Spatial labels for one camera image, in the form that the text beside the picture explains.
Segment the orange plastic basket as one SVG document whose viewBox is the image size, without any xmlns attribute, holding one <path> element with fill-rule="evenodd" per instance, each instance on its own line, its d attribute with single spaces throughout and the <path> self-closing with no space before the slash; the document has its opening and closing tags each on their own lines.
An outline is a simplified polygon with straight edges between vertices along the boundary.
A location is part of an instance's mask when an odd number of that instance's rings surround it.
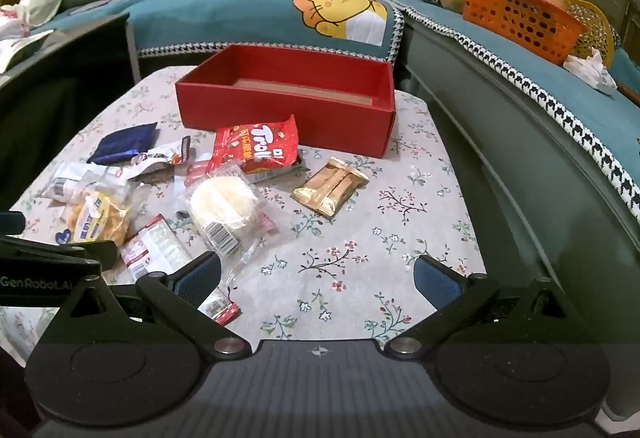
<svg viewBox="0 0 640 438">
<path fill-rule="evenodd" d="M 586 27 L 546 0 L 464 0 L 463 18 L 562 65 Z"/>
</svg>

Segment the white barcode snack packet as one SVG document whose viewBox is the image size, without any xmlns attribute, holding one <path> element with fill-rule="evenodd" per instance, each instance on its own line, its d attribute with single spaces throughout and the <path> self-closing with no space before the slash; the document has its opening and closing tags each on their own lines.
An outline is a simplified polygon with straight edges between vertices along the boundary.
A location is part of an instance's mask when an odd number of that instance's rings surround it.
<svg viewBox="0 0 640 438">
<path fill-rule="evenodd" d="M 47 183 L 40 189 L 40 198 L 67 203 L 73 198 L 80 184 L 93 180 L 109 185 L 125 185 L 126 177 L 119 166 L 105 166 L 96 163 L 62 161 L 53 171 Z"/>
</svg>

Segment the round white rice cake pack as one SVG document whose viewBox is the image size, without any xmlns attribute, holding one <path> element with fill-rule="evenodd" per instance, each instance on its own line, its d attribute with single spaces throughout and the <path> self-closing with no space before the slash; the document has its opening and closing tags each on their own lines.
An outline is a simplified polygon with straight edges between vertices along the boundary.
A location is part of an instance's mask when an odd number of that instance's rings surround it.
<svg viewBox="0 0 640 438">
<path fill-rule="evenodd" d="M 236 163 L 192 179 L 186 185 L 186 207 L 225 273 L 245 265 L 262 238 L 276 229 L 264 197 Z"/>
</svg>

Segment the pink sausage pack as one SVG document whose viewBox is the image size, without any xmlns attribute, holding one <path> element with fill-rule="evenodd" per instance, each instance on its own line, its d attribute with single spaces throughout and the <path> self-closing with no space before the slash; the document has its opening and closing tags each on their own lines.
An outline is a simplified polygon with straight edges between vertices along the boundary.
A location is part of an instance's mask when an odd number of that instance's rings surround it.
<svg viewBox="0 0 640 438">
<path fill-rule="evenodd" d="M 199 183 L 211 177 L 216 171 L 216 165 L 212 160 L 195 162 L 186 170 L 186 178 L 184 179 L 184 187 L 192 189 Z"/>
</svg>

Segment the white Kaprons wafer pack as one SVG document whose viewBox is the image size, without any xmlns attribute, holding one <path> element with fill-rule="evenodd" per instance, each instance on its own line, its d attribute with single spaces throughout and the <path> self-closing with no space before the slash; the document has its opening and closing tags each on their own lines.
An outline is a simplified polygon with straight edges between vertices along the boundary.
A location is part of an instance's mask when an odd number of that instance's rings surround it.
<svg viewBox="0 0 640 438">
<path fill-rule="evenodd" d="M 174 276 L 168 281 L 171 290 L 218 325 L 228 325 L 241 314 L 239 305 L 218 287 L 221 263 L 217 255 L 192 258 L 163 215 L 156 215 L 129 238 L 120 256 L 134 281 L 150 273 Z"/>
</svg>

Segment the red cardboard box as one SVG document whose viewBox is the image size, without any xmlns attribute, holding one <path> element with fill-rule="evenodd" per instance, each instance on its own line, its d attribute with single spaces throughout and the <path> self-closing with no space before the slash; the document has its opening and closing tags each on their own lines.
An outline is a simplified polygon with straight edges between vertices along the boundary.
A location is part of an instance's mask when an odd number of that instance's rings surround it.
<svg viewBox="0 0 640 438">
<path fill-rule="evenodd" d="M 392 136 L 392 66 L 294 48 L 231 45 L 176 83 L 182 124 L 213 132 L 295 117 L 304 146 L 382 158 Z"/>
</svg>

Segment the blue foil snack packet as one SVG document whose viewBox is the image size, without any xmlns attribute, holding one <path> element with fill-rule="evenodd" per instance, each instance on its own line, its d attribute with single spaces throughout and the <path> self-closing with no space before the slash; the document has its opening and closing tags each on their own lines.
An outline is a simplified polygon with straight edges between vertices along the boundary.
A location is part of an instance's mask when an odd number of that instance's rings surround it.
<svg viewBox="0 0 640 438">
<path fill-rule="evenodd" d="M 155 139 L 156 123 L 131 126 L 106 135 L 88 159 L 89 163 L 112 165 L 130 160 L 149 150 Z"/>
</svg>

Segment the red Trolli candy bag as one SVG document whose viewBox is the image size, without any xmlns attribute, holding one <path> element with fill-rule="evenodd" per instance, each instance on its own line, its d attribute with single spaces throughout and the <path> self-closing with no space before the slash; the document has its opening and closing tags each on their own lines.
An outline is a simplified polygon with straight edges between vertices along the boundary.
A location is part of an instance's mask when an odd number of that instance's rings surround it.
<svg viewBox="0 0 640 438">
<path fill-rule="evenodd" d="M 207 171 L 237 164 L 245 174 L 291 167 L 298 158 L 294 115 L 279 122 L 239 124 L 219 128 Z"/>
</svg>

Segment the white cartoon snack packet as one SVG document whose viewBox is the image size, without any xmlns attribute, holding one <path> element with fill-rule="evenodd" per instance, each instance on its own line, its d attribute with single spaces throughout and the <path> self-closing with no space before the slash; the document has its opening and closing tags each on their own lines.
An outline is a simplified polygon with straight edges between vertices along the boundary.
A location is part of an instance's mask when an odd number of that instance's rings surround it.
<svg viewBox="0 0 640 438">
<path fill-rule="evenodd" d="M 122 178 L 132 180 L 146 174 L 152 174 L 169 166 L 177 166 L 189 160 L 191 137 L 184 136 L 175 143 L 165 143 L 142 152 L 131 159 L 130 164 L 122 168 Z"/>
</svg>

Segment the green sofa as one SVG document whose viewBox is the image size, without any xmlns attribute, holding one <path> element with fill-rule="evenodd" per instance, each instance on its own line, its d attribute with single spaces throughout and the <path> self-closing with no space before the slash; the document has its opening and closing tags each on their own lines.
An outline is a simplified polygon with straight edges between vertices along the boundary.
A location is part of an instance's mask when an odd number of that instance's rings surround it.
<svg viewBox="0 0 640 438">
<path fill-rule="evenodd" d="M 58 14 L 99 1 L 63 0 Z M 419 0 L 393 0 L 405 16 L 393 62 L 434 100 L 489 169 L 530 252 L 549 265 L 597 338 L 608 346 L 608 416 L 639 411 L 639 110 L 553 69 L 513 43 Z"/>
</svg>

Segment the yellow chips clear bag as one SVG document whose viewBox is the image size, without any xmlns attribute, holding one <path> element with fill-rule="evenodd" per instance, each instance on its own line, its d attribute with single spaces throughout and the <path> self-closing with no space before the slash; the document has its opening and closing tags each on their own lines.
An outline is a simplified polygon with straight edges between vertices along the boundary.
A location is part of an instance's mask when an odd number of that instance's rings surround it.
<svg viewBox="0 0 640 438">
<path fill-rule="evenodd" d="M 112 241 L 124 243 L 129 227 L 131 206 L 112 193 L 99 190 L 82 191 L 75 203 L 63 214 L 72 243 Z"/>
</svg>

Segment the crumpled white tissue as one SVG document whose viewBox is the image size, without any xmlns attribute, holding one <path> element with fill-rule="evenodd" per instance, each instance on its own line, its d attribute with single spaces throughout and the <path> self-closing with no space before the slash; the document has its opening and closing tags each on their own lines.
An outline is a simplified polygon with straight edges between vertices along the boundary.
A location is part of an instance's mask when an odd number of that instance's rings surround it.
<svg viewBox="0 0 640 438">
<path fill-rule="evenodd" d="M 564 61 L 563 68 L 602 94 L 612 96 L 617 90 L 616 82 L 608 72 L 608 68 L 605 67 L 601 53 L 597 48 L 593 48 L 591 55 L 587 58 L 568 56 Z"/>
</svg>

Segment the gold foil snack packet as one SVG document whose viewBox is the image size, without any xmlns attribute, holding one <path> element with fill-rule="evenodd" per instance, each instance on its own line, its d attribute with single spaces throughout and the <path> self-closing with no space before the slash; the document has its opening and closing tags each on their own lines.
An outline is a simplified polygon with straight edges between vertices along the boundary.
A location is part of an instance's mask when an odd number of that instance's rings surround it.
<svg viewBox="0 0 640 438">
<path fill-rule="evenodd" d="M 292 192 L 292 199 L 326 219 L 332 219 L 342 205 L 369 177 L 343 160 L 329 158 L 328 163 Z"/>
</svg>

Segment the white papers on side table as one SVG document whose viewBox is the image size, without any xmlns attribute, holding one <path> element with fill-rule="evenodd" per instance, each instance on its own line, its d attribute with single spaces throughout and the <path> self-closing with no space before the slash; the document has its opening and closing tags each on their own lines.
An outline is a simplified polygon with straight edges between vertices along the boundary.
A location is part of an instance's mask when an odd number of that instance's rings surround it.
<svg viewBox="0 0 640 438">
<path fill-rule="evenodd" d="M 32 32 L 32 11 L 21 5 L 1 6 L 1 73 L 13 68 L 25 57 L 34 54 L 53 29 Z"/>
</svg>

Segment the yellow plastic basket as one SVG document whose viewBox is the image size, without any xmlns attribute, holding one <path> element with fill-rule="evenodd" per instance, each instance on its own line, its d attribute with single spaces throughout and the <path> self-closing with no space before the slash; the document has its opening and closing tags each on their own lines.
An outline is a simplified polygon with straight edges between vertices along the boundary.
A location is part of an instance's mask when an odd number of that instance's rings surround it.
<svg viewBox="0 0 640 438">
<path fill-rule="evenodd" d="M 586 59 L 597 50 L 606 68 L 610 68 L 614 57 L 613 30 L 602 10 L 591 2 L 570 0 L 570 14 L 586 28 L 572 50 L 572 55 Z"/>
</svg>

